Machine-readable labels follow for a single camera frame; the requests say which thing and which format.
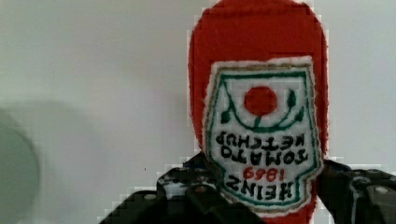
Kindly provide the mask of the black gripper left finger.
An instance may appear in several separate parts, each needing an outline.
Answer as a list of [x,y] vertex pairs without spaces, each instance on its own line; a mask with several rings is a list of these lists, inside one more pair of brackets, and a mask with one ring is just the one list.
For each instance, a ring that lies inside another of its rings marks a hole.
[[200,152],[159,177],[155,190],[128,196],[99,224],[266,224],[245,205],[227,202],[217,184]]

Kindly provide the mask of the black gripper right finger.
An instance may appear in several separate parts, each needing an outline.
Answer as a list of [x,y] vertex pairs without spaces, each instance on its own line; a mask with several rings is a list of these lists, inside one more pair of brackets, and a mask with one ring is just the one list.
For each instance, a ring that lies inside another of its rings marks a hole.
[[395,175],[326,160],[318,197],[335,224],[396,224]]

